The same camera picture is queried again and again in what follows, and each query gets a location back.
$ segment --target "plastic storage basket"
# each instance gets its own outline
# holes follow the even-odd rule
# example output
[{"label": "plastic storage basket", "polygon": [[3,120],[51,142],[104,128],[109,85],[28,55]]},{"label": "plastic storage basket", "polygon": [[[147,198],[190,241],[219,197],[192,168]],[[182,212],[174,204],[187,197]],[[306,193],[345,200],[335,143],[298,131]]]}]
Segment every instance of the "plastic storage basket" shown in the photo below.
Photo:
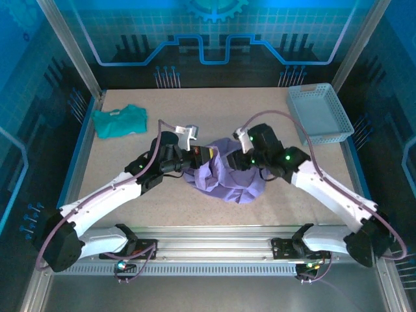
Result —
[{"label": "plastic storage basket", "polygon": [[[291,86],[287,106],[305,128],[313,145],[342,142],[354,128],[337,94],[329,83]],[[296,127],[302,145],[307,145],[303,132]]]}]

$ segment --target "crumpled purple fabric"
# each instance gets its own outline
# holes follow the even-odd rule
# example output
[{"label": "crumpled purple fabric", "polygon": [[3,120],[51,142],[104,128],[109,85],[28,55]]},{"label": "crumpled purple fabric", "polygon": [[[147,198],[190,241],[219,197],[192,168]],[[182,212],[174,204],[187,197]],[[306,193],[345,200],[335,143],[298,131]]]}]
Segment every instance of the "crumpled purple fabric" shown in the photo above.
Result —
[{"label": "crumpled purple fabric", "polygon": [[250,203],[265,191],[266,181],[259,169],[238,171],[229,167],[227,155],[241,149],[241,144],[222,138],[208,145],[214,149],[214,157],[199,169],[184,171],[185,180],[202,193],[222,198],[225,202]]}]

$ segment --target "gear graphic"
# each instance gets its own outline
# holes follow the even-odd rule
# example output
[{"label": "gear graphic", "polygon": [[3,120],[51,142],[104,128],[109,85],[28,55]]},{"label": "gear graphic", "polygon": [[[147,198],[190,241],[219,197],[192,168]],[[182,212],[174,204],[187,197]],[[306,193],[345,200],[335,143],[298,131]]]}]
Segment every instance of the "gear graphic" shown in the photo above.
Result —
[{"label": "gear graphic", "polygon": [[234,18],[236,12],[242,12],[242,6],[248,5],[248,0],[188,0],[185,4],[188,13],[203,21],[226,21]]},{"label": "gear graphic", "polygon": [[35,26],[38,20],[36,0],[5,0],[3,6],[8,8],[8,13],[24,31]]}]

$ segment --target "beige table surface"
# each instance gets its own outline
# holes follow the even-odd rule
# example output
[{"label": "beige table surface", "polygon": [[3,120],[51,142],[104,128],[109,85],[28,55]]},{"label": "beige table surface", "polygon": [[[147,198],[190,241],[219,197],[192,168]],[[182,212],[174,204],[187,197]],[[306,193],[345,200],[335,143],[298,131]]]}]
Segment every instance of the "beige table surface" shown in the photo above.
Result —
[{"label": "beige table surface", "polygon": [[[157,136],[157,120],[171,125],[199,126],[198,145],[231,134],[253,114],[266,109],[289,112],[286,88],[211,88],[160,90],[109,90],[103,111],[122,109],[127,104],[148,111],[148,132],[102,140],[97,136],[90,152],[80,196],[86,196],[124,170],[141,153],[149,150]],[[292,122],[269,114],[251,126],[266,122],[285,147],[300,140]],[[339,144],[316,146],[320,166],[352,189]],[[162,184],[136,200],[129,201],[102,218],[95,226],[243,226],[342,224],[341,220],[304,191],[279,179],[266,184],[266,191],[250,204],[226,203],[208,197],[183,179],[165,178]]]}]

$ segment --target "folded teal shirt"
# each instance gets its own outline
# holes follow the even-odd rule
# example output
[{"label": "folded teal shirt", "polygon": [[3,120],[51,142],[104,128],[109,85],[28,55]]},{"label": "folded teal shirt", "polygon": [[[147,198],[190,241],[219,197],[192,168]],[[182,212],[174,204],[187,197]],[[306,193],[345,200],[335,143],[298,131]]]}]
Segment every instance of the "folded teal shirt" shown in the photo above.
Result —
[{"label": "folded teal shirt", "polygon": [[117,138],[130,133],[145,133],[147,120],[146,110],[133,104],[128,104],[122,110],[92,112],[92,121],[99,138]]}]

